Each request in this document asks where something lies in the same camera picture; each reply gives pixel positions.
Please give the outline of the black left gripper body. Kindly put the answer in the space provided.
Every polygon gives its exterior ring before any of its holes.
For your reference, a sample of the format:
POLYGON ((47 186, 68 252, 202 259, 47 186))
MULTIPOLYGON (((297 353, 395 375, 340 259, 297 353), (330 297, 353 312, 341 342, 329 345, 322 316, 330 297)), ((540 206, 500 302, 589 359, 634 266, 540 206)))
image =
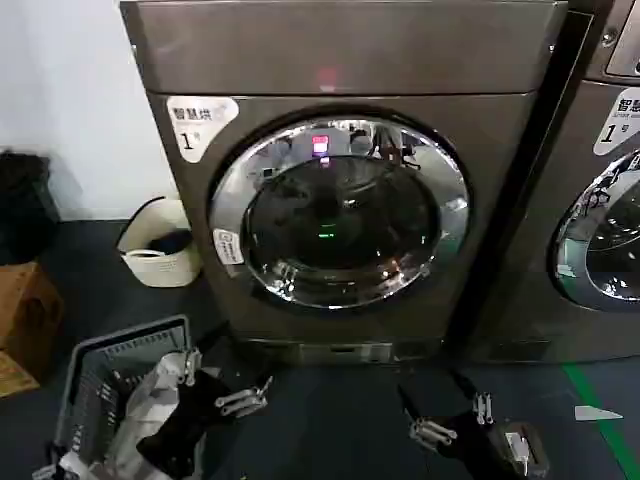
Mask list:
POLYGON ((195 374, 192 386, 179 387, 179 402, 169 418, 153 435, 138 442, 140 453, 182 453, 192 451, 213 425, 224 423, 217 398, 224 395, 224 383, 203 370, 195 374))

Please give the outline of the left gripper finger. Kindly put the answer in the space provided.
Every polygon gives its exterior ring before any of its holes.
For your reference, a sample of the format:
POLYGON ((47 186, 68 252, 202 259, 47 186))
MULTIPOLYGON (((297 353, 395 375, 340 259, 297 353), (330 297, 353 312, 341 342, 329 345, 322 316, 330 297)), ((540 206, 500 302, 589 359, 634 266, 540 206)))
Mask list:
POLYGON ((187 350, 180 353, 182 361, 182 376, 179 382, 187 387, 196 383, 196 372, 201 369, 204 355, 222 338, 221 329, 214 329, 203 335, 187 350))
POLYGON ((267 392, 274 377, 269 376, 257 386, 218 397, 215 407, 221 416, 248 416, 268 405, 267 392))

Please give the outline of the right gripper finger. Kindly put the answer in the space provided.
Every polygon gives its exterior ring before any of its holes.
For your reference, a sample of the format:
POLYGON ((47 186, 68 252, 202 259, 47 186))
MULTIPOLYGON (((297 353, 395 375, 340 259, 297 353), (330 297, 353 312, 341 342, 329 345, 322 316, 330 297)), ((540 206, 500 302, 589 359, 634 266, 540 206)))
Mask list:
POLYGON ((480 426, 494 424, 493 398, 490 392, 479 390, 475 384, 457 370, 451 370, 451 377, 463 395, 471 401, 472 412, 480 426))
POLYGON ((402 409, 409 421, 409 437, 418 444, 452 444, 456 439, 454 430, 421 416, 408 392, 397 386, 402 409))

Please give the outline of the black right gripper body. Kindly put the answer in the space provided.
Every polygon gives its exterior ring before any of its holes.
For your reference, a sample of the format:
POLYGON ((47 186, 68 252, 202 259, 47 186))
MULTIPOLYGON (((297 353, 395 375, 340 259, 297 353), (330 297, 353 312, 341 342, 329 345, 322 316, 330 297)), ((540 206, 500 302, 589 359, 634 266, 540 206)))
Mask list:
POLYGON ((472 413, 462 413, 447 420, 447 428, 457 438, 447 446, 447 457, 464 464, 473 479, 522 479, 492 444, 487 430, 477 423, 472 413))

